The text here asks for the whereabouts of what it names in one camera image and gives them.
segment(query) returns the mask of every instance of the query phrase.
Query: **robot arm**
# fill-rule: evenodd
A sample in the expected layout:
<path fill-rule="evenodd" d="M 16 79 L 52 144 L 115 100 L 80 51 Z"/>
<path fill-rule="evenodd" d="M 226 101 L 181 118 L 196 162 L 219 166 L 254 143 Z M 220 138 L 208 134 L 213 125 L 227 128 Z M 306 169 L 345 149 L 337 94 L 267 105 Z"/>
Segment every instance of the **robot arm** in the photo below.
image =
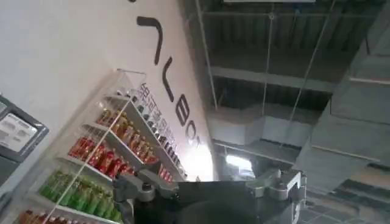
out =
<path fill-rule="evenodd" d="M 296 224 L 306 198 L 306 177 L 295 170 L 270 170 L 248 182 L 193 183 L 169 183 L 141 170 L 113 184 L 124 224 Z"/>

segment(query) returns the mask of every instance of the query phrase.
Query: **ceiling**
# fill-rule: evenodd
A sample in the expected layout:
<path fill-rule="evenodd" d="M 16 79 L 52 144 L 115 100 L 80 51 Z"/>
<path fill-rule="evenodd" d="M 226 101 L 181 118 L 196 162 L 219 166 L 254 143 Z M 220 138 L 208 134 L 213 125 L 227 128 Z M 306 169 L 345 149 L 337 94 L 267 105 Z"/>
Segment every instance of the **ceiling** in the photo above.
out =
<path fill-rule="evenodd" d="M 337 85 L 357 50 L 364 44 L 370 26 L 386 1 L 335 0 L 329 13 L 332 2 L 317 0 L 315 3 L 302 4 L 225 4 L 222 0 L 200 1 L 210 66 L 232 69 L 234 72 L 250 71 L 259 75 L 275 74 L 302 80 L 307 78 Z M 196 18 L 194 1 L 185 1 L 184 5 L 188 20 Z M 193 23 L 188 23 L 190 27 L 199 28 L 196 19 Z M 197 42 L 193 46 L 202 46 L 199 33 L 193 32 L 192 40 Z M 197 54 L 204 54 L 204 49 L 199 47 L 195 47 L 195 51 Z M 212 75 L 217 99 L 215 101 L 220 107 L 243 110 L 263 103 L 265 99 L 265 105 L 273 103 L 292 108 L 299 97 L 297 108 L 323 111 L 332 96 L 331 91 L 303 87 L 300 93 L 299 87 L 275 83 L 268 83 L 265 91 L 264 82 L 243 80 L 240 74 L 234 78 Z M 216 147 L 216 151 L 218 172 L 225 180 L 231 180 L 235 174 L 234 170 L 225 165 L 226 153 L 251 160 L 256 175 L 270 167 L 291 167 L 289 164 L 220 146 Z M 350 180 L 327 196 L 351 205 L 390 209 L 389 191 Z"/>

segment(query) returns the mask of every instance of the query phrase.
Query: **sign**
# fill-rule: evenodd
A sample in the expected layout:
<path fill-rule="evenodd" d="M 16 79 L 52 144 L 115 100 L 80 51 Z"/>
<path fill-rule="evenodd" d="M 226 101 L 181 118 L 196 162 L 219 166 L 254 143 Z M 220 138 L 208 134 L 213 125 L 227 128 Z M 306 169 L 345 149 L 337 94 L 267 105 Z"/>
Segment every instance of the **sign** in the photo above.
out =
<path fill-rule="evenodd" d="M 176 145 L 188 179 L 213 180 L 210 135 L 177 1 L 99 1 L 93 5 L 88 10 L 91 26 L 74 25 L 93 37 L 90 41 L 114 68 L 146 74 L 139 91 L 159 121 L 159 132 Z M 104 22 L 92 24 L 94 19 Z"/>

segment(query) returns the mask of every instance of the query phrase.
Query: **red bottle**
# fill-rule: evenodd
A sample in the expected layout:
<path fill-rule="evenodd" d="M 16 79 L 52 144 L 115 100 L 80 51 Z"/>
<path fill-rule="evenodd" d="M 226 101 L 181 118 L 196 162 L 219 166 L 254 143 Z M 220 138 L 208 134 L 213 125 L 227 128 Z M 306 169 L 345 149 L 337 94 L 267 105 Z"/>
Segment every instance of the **red bottle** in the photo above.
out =
<path fill-rule="evenodd" d="M 132 168 L 129 169 L 129 171 L 127 171 L 130 175 L 134 175 L 134 170 Z"/>
<path fill-rule="evenodd" d="M 56 220 L 56 219 L 57 219 L 56 217 L 51 216 L 51 217 L 49 218 L 49 220 L 47 221 L 47 223 L 49 223 L 49 224 L 55 224 L 55 220 Z"/>
<path fill-rule="evenodd" d="M 129 164 L 129 162 L 126 162 L 126 163 L 121 165 L 121 167 L 118 170 L 118 173 L 120 173 L 121 175 L 124 175 L 126 172 L 129 171 L 129 169 L 130 169 L 130 164 Z"/>
<path fill-rule="evenodd" d="M 165 168 L 163 168 L 163 169 L 161 170 L 160 177 L 161 177 L 162 179 L 164 179 L 166 173 L 167 173 L 167 170 L 166 170 Z"/>
<path fill-rule="evenodd" d="M 80 155 L 79 158 L 81 158 L 82 161 L 87 160 L 88 156 L 90 155 L 90 153 L 94 148 L 95 148 L 95 142 L 89 139 L 87 141 L 87 145 L 79 151 L 79 155 Z"/>
<path fill-rule="evenodd" d="M 80 138 L 74 146 L 72 146 L 71 150 L 68 152 L 69 156 L 78 158 L 79 156 L 79 151 L 87 145 L 88 138 L 82 137 Z"/>
<path fill-rule="evenodd" d="M 108 150 L 105 152 L 105 154 L 103 155 L 99 165 L 97 166 L 97 169 L 102 172 L 102 173 L 106 173 L 109 165 L 111 164 L 111 162 L 113 161 L 114 159 L 114 155 L 115 155 L 115 150 Z"/>
<path fill-rule="evenodd" d="M 96 166 L 98 164 L 98 162 L 100 161 L 100 159 L 102 158 L 102 155 L 104 153 L 104 150 L 105 150 L 105 147 L 103 145 L 103 143 L 101 145 L 99 145 L 99 147 L 96 149 L 95 153 L 93 154 L 93 156 L 91 157 L 91 159 L 89 160 L 88 164 L 91 165 L 91 166 Z"/>
<path fill-rule="evenodd" d="M 112 161 L 105 174 L 107 174 L 111 178 L 114 178 L 118 173 L 119 168 L 121 167 L 122 159 L 123 157 L 117 158 L 116 160 Z"/>
<path fill-rule="evenodd" d="M 65 218 L 64 217 L 58 217 L 55 220 L 55 224 L 64 224 L 64 222 L 65 222 Z"/>

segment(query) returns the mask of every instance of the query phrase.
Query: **label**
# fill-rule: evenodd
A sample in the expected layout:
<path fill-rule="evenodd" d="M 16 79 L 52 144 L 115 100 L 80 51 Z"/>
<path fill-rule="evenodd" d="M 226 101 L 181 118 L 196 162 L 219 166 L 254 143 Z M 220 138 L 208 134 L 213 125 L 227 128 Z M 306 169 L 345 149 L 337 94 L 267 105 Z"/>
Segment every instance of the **label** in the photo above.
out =
<path fill-rule="evenodd" d="M 0 121 L 0 145 L 19 152 L 36 132 L 36 128 L 14 114 L 7 114 Z"/>

